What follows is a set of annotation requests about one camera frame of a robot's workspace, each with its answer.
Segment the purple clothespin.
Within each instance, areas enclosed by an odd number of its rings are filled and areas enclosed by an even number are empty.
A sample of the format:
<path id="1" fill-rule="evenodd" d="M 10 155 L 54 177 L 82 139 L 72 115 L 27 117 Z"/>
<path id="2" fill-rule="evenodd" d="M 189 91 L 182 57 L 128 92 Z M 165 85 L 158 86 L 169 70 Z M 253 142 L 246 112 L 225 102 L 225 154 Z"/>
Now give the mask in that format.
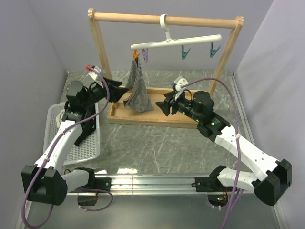
<path id="1" fill-rule="evenodd" d="M 148 49 L 142 49 L 142 56 L 143 56 L 143 59 L 144 59 L 144 62 L 145 63 L 148 63 L 149 59 L 149 50 Z"/>

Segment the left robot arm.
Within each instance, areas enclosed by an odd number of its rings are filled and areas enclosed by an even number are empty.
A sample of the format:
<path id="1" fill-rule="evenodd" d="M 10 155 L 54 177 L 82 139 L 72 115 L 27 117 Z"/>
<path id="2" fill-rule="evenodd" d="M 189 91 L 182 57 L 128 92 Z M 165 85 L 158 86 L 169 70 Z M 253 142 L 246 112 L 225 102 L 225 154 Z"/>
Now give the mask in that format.
<path id="1" fill-rule="evenodd" d="M 105 78 L 89 87 L 80 81 L 69 83 L 67 101 L 59 130 L 41 158 L 21 172 L 25 200 L 59 206 L 68 193 L 81 187 L 90 192 L 96 187 L 94 171 L 79 167 L 61 175 L 60 171 L 71 148 L 78 146 L 96 130 L 96 104 L 106 99 L 115 103 L 128 92 L 122 82 Z"/>

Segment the aluminium mounting rail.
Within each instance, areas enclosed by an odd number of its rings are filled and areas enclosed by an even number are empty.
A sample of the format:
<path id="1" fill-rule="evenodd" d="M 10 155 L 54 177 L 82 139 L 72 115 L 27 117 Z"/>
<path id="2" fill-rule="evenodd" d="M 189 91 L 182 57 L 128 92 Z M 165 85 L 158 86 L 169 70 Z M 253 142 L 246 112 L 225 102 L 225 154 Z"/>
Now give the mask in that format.
<path id="1" fill-rule="evenodd" d="M 199 174 L 97 174 L 98 179 L 110 178 L 110 192 L 113 195 L 199 195 L 194 187 Z"/>

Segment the white plastic basket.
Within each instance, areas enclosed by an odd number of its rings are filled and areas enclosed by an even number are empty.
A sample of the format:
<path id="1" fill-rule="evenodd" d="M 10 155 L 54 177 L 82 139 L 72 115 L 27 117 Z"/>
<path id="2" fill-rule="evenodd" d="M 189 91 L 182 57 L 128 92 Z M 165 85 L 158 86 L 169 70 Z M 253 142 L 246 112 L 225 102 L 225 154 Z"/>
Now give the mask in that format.
<path id="1" fill-rule="evenodd" d="M 64 109 L 65 103 L 54 104 L 48 109 L 44 145 L 43 150 L 46 151 L 51 144 L 53 138 L 58 132 L 56 117 Z M 99 118 L 96 117 L 96 129 L 86 139 L 84 139 L 78 146 L 73 145 L 68 153 L 64 165 L 72 165 L 81 162 L 86 162 L 97 158 L 100 154 L 100 130 L 99 130 Z"/>

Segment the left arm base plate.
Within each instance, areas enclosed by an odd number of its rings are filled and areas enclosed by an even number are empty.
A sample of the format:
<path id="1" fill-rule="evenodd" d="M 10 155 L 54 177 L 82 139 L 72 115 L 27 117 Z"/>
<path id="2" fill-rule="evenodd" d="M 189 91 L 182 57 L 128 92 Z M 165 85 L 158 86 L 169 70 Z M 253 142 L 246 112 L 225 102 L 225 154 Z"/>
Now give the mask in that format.
<path id="1" fill-rule="evenodd" d="M 95 177 L 91 189 L 99 189 L 110 191 L 112 185 L 112 179 L 109 177 Z"/>

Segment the black underwear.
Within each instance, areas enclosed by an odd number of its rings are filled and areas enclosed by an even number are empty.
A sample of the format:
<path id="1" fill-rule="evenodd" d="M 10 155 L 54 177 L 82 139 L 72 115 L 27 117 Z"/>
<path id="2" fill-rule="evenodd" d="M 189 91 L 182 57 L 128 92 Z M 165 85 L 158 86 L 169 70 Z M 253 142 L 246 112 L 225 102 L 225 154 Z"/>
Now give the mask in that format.
<path id="1" fill-rule="evenodd" d="M 82 121 L 88 117 L 91 117 L 96 114 L 95 104 L 87 108 L 85 111 L 81 112 L 81 119 L 77 119 L 78 121 Z M 89 121 L 81 123 L 82 133 L 74 142 L 76 146 L 79 146 L 80 143 L 90 136 L 96 130 L 96 117 L 90 119 Z"/>

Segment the white plastic hanger bar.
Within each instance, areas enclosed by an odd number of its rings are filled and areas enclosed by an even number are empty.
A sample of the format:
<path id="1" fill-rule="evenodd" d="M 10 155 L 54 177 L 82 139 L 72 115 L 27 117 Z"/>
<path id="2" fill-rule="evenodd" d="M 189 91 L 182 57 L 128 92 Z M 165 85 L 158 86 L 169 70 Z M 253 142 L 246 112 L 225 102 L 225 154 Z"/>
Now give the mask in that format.
<path id="1" fill-rule="evenodd" d="M 160 42 L 132 44 L 130 48 L 132 50 L 151 49 L 151 48 L 161 48 L 161 47 L 170 47 L 170 46 L 182 46 L 182 45 L 191 45 L 191 44 L 200 44 L 200 43 L 219 42 L 222 40 L 222 36 L 220 34 L 191 37 L 184 39 L 173 39 L 170 35 L 169 27 L 165 23 L 165 19 L 167 17 L 168 17 L 167 14 L 160 15 L 160 27 L 165 32 L 166 40 Z"/>

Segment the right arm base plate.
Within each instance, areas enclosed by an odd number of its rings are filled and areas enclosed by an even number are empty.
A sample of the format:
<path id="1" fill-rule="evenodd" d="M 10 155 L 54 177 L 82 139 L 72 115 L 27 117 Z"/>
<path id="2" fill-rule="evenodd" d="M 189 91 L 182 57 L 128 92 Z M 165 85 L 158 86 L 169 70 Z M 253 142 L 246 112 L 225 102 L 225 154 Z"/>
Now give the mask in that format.
<path id="1" fill-rule="evenodd" d="M 210 177 L 195 177 L 191 187 L 196 189 L 196 192 L 213 192 L 214 187 L 211 184 Z"/>

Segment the orange clothespin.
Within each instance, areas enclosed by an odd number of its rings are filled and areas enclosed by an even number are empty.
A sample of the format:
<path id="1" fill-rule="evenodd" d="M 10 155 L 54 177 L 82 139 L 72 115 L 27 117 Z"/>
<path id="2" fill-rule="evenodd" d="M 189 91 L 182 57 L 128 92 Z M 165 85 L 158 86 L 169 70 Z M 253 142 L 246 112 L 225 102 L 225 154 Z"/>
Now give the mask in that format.
<path id="1" fill-rule="evenodd" d="M 133 50 L 133 58 L 136 60 L 140 56 L 140 53 L 137 52 L 137 50 Z"/>

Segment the light teal clothespin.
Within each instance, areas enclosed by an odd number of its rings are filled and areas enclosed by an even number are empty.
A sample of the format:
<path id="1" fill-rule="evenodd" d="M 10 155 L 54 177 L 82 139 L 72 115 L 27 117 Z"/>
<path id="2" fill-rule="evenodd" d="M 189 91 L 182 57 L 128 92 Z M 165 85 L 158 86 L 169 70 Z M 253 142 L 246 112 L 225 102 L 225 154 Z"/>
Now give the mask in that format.
<path id="1" fill-rule="evenodd" d="M 215 54 L 219 51 L 219 49 L 221 48 L 221 45 L 219 45 L 216 49 L 214 48 L 214 43 L 212 42 L 210 45 L 210 54 L 209 57 L 213 58 L 215 56 Z"/>

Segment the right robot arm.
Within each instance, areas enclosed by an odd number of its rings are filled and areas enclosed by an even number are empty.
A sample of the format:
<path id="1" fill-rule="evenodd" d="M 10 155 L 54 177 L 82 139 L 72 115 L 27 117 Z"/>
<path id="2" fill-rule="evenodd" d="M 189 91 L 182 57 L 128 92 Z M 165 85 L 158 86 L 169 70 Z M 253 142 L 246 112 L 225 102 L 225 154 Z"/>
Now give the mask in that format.
<path id="1" fill-rule="evenodd" d="M 292 164 L 278 160 L 260 150 L 224 118 L 214 111 L 214 101 L 206 91 L 197 91 L 191 100 L 184 92 L 172 91 L 164 94 L 165 99 L 155 104 L 165 116 L 177 112 L 197 123 L 197 130 L 210 141 L 223 147 L 244 163 L 250 172 L 241 172 L 225 166 L 214 170 L 210 178 L 214 190 L 235 187 L 252 191 L 269 206 L 274 206 L 292 184 Z"/>

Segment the grey striped boxer underwear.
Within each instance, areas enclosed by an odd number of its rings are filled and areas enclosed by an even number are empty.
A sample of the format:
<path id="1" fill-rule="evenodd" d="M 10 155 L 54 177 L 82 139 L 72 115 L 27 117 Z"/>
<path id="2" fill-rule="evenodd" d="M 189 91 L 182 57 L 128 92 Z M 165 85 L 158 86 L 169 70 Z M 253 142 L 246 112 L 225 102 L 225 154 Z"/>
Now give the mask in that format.
<path id="1" fill-rule="evenodd" d="M 125 88 L 131 90 L 131 95 L 124 99 L 124 107 L 129 106 L 140 113 L 154 110 L 154 106 L 147 94 L 141 62 L 138 58 L 132 60 Z"/>

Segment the white cloth garment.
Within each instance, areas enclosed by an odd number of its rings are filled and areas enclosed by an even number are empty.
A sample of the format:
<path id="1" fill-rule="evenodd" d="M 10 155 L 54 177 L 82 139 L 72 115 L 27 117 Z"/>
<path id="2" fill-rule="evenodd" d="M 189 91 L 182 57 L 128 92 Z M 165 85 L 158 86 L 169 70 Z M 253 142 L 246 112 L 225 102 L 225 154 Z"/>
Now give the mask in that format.
<path id="1" fill-rule="evenodd" d="M 62 122 L 62 117 L 64 115 L 64 110 L 61 110 L 59 112 L 59 114 L 56 116 L 55 118 L 55 121 L 56 121 L 56 127 L 59 129 L 60 128 L 60 125 L 61 125 L 61 122 Z"/>

